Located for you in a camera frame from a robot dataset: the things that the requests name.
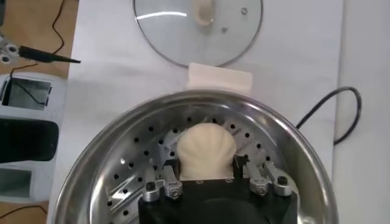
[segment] stainless steel pot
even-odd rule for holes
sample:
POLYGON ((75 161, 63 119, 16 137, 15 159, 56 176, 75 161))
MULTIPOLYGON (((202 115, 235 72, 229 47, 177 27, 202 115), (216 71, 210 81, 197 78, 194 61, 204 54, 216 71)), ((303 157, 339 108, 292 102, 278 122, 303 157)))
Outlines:
POLYGON ((212 90, 185 91, 146 102, 105 127, 71 169, 53 222, 138 223, 137 199, 148 167, 176 157, 187 128, 214 122, 234 137, 238 154, 271 160, 296 182, 299 223, 338 223, 332 186, 320 159, 284 117, 253 99, 212 90))

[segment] power cord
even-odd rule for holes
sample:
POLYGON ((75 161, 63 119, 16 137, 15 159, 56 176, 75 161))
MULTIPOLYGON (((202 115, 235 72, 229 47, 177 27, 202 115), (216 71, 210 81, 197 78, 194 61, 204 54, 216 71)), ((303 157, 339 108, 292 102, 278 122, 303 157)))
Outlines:
POLYGON ((313 107, 313 109, 311 109, 309 111, 309 113, 307 113, 302 118, 302 120, 297 124, 296 128, 299 129, 324 103, 326 103, 326 101, 328 101, 328 99, 330 99, 333 96, 335 96, 335 95, 337 95, 337 94, 339 94, 341 92, 344 92, 344 91, 351 91, 355 95, 356 102, 357 102, 356 115, 355 115, 355 119, 352 122, 352 125, 348 128, 346 133, 343 134, 339 139, 335 140, 333 142, 333 145, 337 145, 340 142, 342 142, 343 140, 345 140, 353 132, 353 130, 355 129, 356 125, 358 124, 360 116, 361 116, 361 107, 362 107, 362 100, 361 100, 361 95, 360 95, 359 91, 356 88, 350 87, 350 86, 344 86, 344 87, 338 88, 338 89, 330 92, 329 94, 327 94, 324 98, 322 98, 313 107))
MULTIPOLYGON (((65 5, 65 1, 66 0, 62 0, 61 2, 61 5, 60 5, 60 8, 58 10, 58 14, 57 16, 55 17, 51 27, 52 29, 54 30, 54 32, 57 34, 57 36, 61 39, 61 44, 60 46, 53 52, 53 54, 56 54, 58 53, 58 51, 60 51, 64 45, 65 45, 65 41, 64 39, 62 38, 61 34, 58 32, 58 30, 55 28, 55 25, 57 24, 57 21, 59 20, 61 14, 62 14, 62 11, 63 11, 63 6, 65 5)), ((34 64, 31 64, 31 65, 25 65, 25 66, 20 66, 20 67, 17 67, 17 68, 13 68, 10 72, 10 75, 9 75, 9 85, 11 85, 12 83, 14 83, 16 86, 20 87, 25 93, 27 93, 27 95, 30 96, 30 98, 37 104, 40 104, 40 105, 46 105, 44 102, 39 102, 24 86, 20 85, 18 82, 15 82, 15 79, 13 79, 13 73, 15 72, 15 70, 18 70, 18 69, 24 69, 24 68, 31 68, 31 67, 34 67, 38 65, 38 63, 34 63, 34 64)))
POLYGON ((4 215, 0 216, 0 220, 5 218, 5 217, 7 217, 10 214, 13 214, 13 213, 15 213, 17 211, 20 211, 20 210, 23 210, 23 209, 27 209, 27 208, 40 208, 45 214, 48 213, 41 205, 28 205, 28 206, 23 206, 23 207, 20 207, 20 208, 17 208, 17 209, 14 209, 12 211, 9 211, 9 212, 5 213, 4 215))

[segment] metal bracket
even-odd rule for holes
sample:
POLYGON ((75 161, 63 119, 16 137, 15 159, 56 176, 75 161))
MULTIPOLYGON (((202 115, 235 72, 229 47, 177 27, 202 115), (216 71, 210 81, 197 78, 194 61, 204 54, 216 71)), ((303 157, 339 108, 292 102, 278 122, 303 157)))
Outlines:
POLYGON ((171 166, 164 166, 163 175, 165 179, 164 190, 165 196, 176 200, 183 194, 183 184, 180 182, 171 166))
POLYGON ((145 186, 142 189, 142 199, 147 202, 157 201, 160 198, 160 188, 156 184, 155 172, 152 168, 145 171, 145 186))
POLYGON ((268 185, 271 184, 269 179, 261 176, 260 171, 257 169, 254 163, 249 161, 246 163, 245 167, 250 177, 250 191, 259 196, 265 196, 268 193, 268 185))
POLYGON ((265 162, 263 166, 264 175, 271 179, 275 194, 279 196, 290 196, 292 187, 288 183, 288 178, 284 176, 273 162, 265 162))

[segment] glass lid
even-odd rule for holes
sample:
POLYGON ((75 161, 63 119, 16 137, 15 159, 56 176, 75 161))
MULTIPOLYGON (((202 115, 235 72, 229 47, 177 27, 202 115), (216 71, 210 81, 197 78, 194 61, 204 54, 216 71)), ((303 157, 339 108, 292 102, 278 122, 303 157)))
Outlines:
POLYGON ((262 0, 133 0, 147 42, 180 66, 223 66, 247 51, 260 30, 262 0))

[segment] steamed bun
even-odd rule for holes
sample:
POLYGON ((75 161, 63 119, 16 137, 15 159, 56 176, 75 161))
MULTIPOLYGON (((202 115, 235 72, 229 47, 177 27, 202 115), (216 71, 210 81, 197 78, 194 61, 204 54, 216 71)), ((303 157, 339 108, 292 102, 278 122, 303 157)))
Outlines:
POLYGON ((233 178, 233 157, 237 144, 217 124, 203 123, 188 129, 179 139, 177 156, 181 180, 233 178))

